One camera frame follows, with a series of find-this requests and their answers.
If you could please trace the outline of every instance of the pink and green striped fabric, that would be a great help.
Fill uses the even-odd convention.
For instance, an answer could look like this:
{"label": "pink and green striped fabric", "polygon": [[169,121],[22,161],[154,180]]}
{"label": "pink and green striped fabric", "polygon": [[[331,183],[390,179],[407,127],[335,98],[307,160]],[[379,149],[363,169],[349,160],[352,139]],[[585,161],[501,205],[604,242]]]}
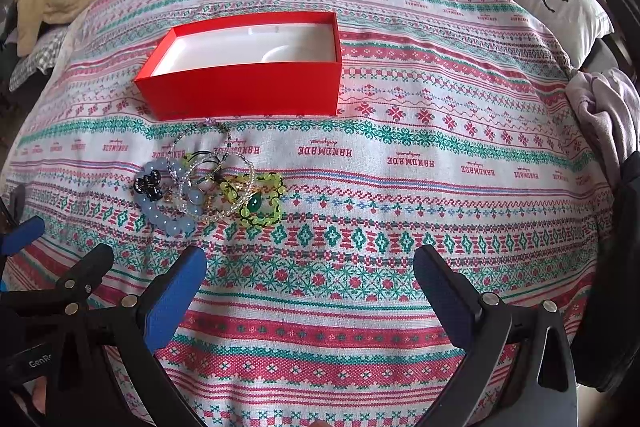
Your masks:
{"label": "pink and green striped fabric", "polygon": [[[234,150],[284,174],[283,222],[167,237],[131,185],[190,123],[158,123],[132,80],[172,26],[274,10],[337,14],[338,115],[229,120]],[[418,246],[479,291],[553,299],[570,335],[580,322],[612,194],[564,96],[569,68],[511,0],[96,0],[4,166],[4,193],[26,184],[26,217],[47,226],[8,281],[49,286],[105,242],[116,261],[94,304],[106,306],[199,245],[206,281],[157,356],[207,425],[410,426],[463,356],[414,281]],[[222,143],[199,132],[176,153]]]}

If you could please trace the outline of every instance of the jewelry pile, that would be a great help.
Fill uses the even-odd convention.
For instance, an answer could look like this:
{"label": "jewelry pile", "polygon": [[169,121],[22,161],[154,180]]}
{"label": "jewelry pile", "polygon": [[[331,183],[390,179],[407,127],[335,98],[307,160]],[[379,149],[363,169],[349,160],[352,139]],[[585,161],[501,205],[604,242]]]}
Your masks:
{"label": "jewelry pile", "polygon": [[[226,137],[222,156],[211,151],[197,151],[185,155],[181,160],[173,159],[178,142],[198,127],[213,127]],[[240,158],[248,168],[247,174],[223,176],[223,164],[229,156]],[[212,168],[204,176],[194,179],[196,170],[206,164]],[[171,185],[162,187],[162,173],[167,172]],[[226,200],[224,209],[214,207],[215,187]],[[146,219],[169,236],[190,234],[198,223],[215,223],[238,214],[243,227],[272,227],[282,219],[280,196],[287,191],[282,175],[277,172],[256,174],[254,165],[240,153],[231,151],[231,131],[228,126],[210,120],[195,124],[178,135],[166,157],[147,163],[135,176],[134,201]],[[158,207],[159,201],[169,204],[174,211],[166,213]],[[261,208],[268,200],[271,212],[265,214]]]}

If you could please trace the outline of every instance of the blue gripper pad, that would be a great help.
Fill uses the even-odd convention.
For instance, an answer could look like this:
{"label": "blue gripper pad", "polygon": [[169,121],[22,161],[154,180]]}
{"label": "blue gripper pad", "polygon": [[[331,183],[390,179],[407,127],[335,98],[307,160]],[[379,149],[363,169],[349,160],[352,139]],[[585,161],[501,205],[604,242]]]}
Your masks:
{"label": "blue gripper pad", "polygon": [[156,277],[140,296],[138,324],[153,353],[165,347],[182,321],[207,273],[201,248],[184,250],[169,271]]}
{"label": "blue gripper pad", "polygon": [[476,289],[464,275],[453,272],[431,245],[415,251],[414,277],[451,344],[469,350],[482,314]]}
{"label": "blue gripper pad", "polygon": [[30,245],[44,233],[44,221],[41,217],[33,216],[16,229],[0,236],[0,255],[12,256],[22,248]]}

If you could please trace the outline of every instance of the deer print pillow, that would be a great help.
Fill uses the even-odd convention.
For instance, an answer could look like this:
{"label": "deer print pillow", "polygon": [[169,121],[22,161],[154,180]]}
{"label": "deer print pillow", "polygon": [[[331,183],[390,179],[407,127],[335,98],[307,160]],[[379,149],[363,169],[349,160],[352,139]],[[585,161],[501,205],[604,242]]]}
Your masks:
{"label": "deer print pillow", "polygon": [[514,0],[558,39],[574,68],[587,58],[595,39],[613,33],[607,13],[596,0]]}

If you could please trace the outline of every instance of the red box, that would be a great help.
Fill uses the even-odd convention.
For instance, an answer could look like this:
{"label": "red box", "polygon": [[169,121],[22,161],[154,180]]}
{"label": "red box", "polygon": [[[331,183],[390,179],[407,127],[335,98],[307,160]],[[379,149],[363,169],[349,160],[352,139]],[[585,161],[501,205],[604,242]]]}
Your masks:
{"label": "red box", "polygon": [[[207,44],[209,40],[218,43],[217,51]],[[259,57],[270,46],[261,60],[278,56],[302,60],[207,66],[233,61],[238,55],[241,60]],[[185,64],[194,67],[185,69]],[[273,12],[176,26],[160,41],[134,81],[158,120],[181,120],[335,116],[341,77],[335,13]]]}

